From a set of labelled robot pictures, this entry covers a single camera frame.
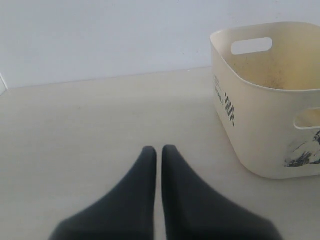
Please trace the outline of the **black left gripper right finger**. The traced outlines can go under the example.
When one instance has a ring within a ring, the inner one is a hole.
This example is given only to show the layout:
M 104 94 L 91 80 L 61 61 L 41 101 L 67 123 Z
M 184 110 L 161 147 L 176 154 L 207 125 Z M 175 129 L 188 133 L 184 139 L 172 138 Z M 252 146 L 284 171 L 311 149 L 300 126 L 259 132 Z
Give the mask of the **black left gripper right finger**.
M 167 239 L 265 239 L 264 222 L 211 188 L 174 145 L 162 149 L 161 180 Z

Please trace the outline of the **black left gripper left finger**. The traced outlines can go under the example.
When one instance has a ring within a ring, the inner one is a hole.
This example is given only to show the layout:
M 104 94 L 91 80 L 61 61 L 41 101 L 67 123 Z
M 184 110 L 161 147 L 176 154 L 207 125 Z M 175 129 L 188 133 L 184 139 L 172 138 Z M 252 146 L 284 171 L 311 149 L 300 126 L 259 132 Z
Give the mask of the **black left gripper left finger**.
M 104 197 L 59 223 L 51 240 L 152 240 L 157 153 L 145 146 L 125 177 Z

